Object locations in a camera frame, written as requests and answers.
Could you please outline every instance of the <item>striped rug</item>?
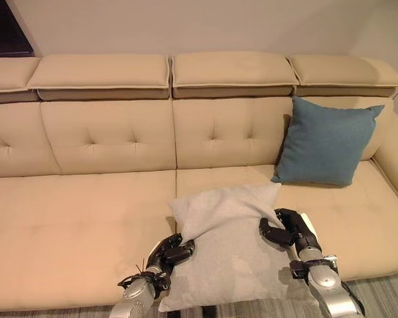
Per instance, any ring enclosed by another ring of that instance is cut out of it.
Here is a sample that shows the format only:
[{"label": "striped rug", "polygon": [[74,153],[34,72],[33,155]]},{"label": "striped rug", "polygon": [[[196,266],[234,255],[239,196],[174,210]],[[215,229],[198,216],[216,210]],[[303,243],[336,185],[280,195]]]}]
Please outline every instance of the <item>striped rug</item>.
[{"label": "striped rug", "polygon": [[[367,318],[398,318],[398,274],[390,277],[359,280],[349,286],[365,305]],[[157,303],[147,318],[166,318],[157,311]],[[111,306],[20,311],[0,313],[0,318],[108,318]],[[202,310],[192,308],[181,312],[182,318],[201,318]],[[217,306],[219,318],[321,318],[319,308],[309,303],[263,299]]]}]

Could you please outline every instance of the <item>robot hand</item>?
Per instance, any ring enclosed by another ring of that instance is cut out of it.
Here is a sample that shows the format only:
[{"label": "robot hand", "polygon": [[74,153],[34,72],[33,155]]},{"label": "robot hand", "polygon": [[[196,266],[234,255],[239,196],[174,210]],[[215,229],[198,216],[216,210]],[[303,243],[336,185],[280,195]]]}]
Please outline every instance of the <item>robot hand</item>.
[{"label": "robot hand", "polygon": [[289,264],[292,277],[305,280],[323,314],[329,318],[364,316],[363,304],[340,280],[336,257],[323,257],[317,238],[304,219],[289,209],[277,209],[275,212],[286,229],[271,227],[268,220],[262,218],[259,232],[267,240],[281,246],[295,244],[300,261],[294,260]]},{"label": "robot hand", "polygon": [[160,241],[150,253],[146,270],[124,278],[118,286],[124,288],[121,300],[113,307],[109,318],[146,317],[153,300],[171,285],[170,275],[177,264],[189,258],[195,249],[190,240],[180,246],[181,234]]}]

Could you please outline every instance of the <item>gray pillow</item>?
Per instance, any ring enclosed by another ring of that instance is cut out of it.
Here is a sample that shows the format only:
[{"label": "gray pillow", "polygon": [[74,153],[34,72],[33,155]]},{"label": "gray pillow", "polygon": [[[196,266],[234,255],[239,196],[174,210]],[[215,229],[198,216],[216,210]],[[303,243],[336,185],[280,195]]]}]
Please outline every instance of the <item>gray pillow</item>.
[{"label": "gray pillow", "polygon": [[321,107],[293,97],[293,114],[273,182],[348,186],[384,106]]},{"label": "gray pillow", "polygon": [[316,304],[306,284],[291,278],[286,250],[264,242],[258,231],[262,216],[283,226],[273,210],[279,188],[215,189],[171,204],[183,240],[194,239],[196,250],[175,266],[159,311],[263,298]]}]

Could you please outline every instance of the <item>sofa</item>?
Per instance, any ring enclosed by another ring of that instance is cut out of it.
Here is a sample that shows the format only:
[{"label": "sofa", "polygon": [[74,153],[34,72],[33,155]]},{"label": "sofa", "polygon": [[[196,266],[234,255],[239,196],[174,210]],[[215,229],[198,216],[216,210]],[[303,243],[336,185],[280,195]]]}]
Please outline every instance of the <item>sofa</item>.
[{"label": "sofa", "polygon": [[356,56],[0,58],[0,311],[115,303],[180,230],[170,201],[270,181],[293,95],[385,105],[352,185],[283,184],[276,207],[310,217],[343,280],[398,273],[397,88]]}]

